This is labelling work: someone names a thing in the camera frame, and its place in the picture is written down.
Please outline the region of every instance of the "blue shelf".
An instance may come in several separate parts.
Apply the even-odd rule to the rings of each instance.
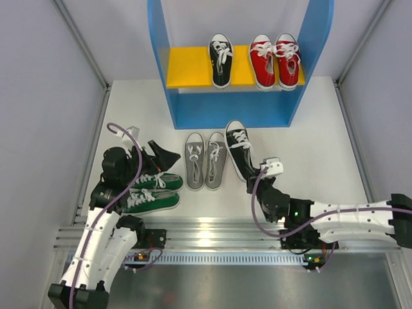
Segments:
[[[297,42],[304,86],[293,91],[179,93],[166,86],[170,43],[161,0],[147,0],[149,32],[169,111],[176,129],[224,128],[231,120],[247,127],[288,127],[329,36],[333,0],[310,0]]]

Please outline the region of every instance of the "green shoe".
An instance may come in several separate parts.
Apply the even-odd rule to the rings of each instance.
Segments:
[[[132,189],[165,189],[177,191],[183,187],[183,178],[176,174],[159,173],[143,175],[136,180]]]
[[[127,199],[126,214],[147,214],[154,211],[163,211],[175,208],[180,201],[175,191],[156,190],[149,192],[147,189],[130,190]]]

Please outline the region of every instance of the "red shoe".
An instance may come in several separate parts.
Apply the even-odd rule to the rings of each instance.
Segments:
[[[275,84],[273,46],[267,35],[258,35],[249,46],[249,58],[256,86],[267,91]]]
[[[274,50],[279,64],[279,85],[284,90],[295,89],[301,63],[299,45],[294,37],[285,33],[277,39]]]

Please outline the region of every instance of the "pair of gray shoes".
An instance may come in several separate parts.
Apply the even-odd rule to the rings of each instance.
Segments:
[[[187,185],[191,190],[200,190],[204,184],[210,190],[221,186],[227,157],[225,138],[215,132],[205,142],[199,133],[192,133],[185,143],[185,166]],[[203,161],[207,161],[206,177],[203,177]]]

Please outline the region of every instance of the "black shoe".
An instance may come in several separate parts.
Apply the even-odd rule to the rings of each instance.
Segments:
[[[236,173],[242,182],[256,175],[250,152],[252,144],[249,142],[246,127],[237,120],[229,122],[225,131],[225,143]]]
[[[209,43],[213,69],[213,86],[223,89],[230,84],[232,69],[233,47],[223,34],[215,34]]]

